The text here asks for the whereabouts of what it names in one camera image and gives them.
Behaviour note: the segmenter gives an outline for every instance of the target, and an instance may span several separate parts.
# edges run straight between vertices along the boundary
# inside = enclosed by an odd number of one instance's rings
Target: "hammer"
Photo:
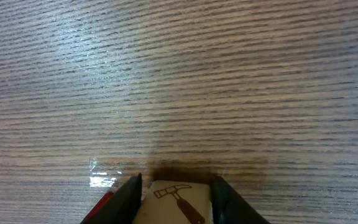
[[[156,190],[154,195],[157,198],[162,198],[165,195],[172,195],[177,200],[177,205],[180,208],[181,212],[185,214],[186,218],[190,221],[191,224],[204,224],[205,218],[185,199],[181,198],[178,194],[180,189],[192,188],[189,185],[174,185],[171,187],[167,187],[162,190]]]

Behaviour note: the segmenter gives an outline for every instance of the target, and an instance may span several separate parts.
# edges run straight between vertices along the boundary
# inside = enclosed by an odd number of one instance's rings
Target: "wooden table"
[[[358,1],[0,1],[0,223],[79,223],[90,161],[358,223]]]

